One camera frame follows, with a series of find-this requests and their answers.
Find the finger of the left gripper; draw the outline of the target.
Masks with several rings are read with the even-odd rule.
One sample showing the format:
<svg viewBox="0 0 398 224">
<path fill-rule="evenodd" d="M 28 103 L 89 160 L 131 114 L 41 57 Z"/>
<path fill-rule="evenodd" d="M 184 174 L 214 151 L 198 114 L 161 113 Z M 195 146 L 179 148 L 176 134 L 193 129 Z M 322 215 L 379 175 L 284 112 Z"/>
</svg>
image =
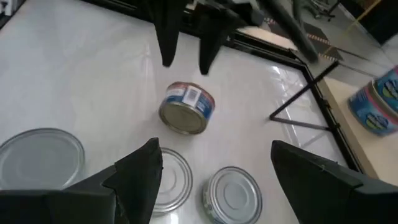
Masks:
<svg viewBox="0 0 398 224">
<path fill-rule="evenodd" d="M 201 30 L 199 68 L 201 74 L 208 74 L 227 36 L 239 27 L 239 17 L 230 9 L 213 6 L 197 6 L 194 16 Z"/>
<path fill-rule="evenodd" d="M 170 67 L 174 60 L 186 5 L 187 0 L 149 0 L 149 11 L 165 67 Z"/>
</svg>

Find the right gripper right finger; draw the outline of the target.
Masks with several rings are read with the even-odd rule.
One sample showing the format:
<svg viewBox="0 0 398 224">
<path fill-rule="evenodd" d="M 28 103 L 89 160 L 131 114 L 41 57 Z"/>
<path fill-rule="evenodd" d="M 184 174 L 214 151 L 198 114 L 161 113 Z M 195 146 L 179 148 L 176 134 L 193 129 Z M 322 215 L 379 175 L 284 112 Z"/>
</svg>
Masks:
<svg viewBox="0 0 398 224">
<path fill-rule="evenodd" d="M 280 140 L 278 181 L 300 224 L 398 224 L 398 187 Z"/>
</svg>

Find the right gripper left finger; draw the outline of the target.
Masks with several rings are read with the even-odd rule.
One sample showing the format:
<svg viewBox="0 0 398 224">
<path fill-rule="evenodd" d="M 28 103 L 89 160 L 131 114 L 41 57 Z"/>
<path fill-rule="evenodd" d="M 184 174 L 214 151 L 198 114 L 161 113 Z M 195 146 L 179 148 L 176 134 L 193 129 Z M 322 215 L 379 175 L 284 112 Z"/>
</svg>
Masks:
<svg viewBox="0 0 398 224">
<path fill-rule="evenodd" d="M 0 191 L 0 224 L 149 224 L 162 178 L 158 138 L 63 190 Z"/>
</svg>

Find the silver-lid tuna can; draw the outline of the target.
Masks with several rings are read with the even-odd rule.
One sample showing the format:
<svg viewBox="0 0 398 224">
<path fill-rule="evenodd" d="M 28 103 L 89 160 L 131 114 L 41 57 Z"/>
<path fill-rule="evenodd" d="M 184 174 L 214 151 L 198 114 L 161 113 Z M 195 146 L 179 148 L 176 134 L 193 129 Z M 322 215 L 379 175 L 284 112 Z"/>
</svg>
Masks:
<svg viewBox="0 0 398 224">
<path fill-rule="evenodd" d="M 244 169 L 228 166 L 203 185 L 201 200 L 212 224 L 255 224 L 262 212 L 262 194 Z"/>
<path fill-rule="evenodd" d="M 181 207 L 193 187 L 192 170 L 178 152 L 162 147 L 163 169 L 153 216 L 161 216 Z"/>
<path fill-rule="evenodd" d="M 24 131 L 0 144 L 0 190 L 65 189 L 84 165 L 85 151 L 74 135 L 56 128 Z"/>
</svg>

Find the wooden shelf black metal legs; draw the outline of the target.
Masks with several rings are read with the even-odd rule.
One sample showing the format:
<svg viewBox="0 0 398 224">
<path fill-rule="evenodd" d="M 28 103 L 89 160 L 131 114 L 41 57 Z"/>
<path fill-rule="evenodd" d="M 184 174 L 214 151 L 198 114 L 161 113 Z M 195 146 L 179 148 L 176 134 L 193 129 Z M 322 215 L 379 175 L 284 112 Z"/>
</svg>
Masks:
<svg viewBox="0 0 398 224">
<path fill-rule="evenodd" d="M 348 108 L 348 98 L 357 88 L 327 77 L 339 66 L 343 64 L 335 61 L 315 78 L 306 68 L 303 74 L 307 84 L 272 112 L 269 119 L 331 132 L 350 169 L 398 186 L 398 133 L 378 137 L 359 125 Z M 277 116 L 309 90 L 326 121 L 326 126 Z"/>
</svg>

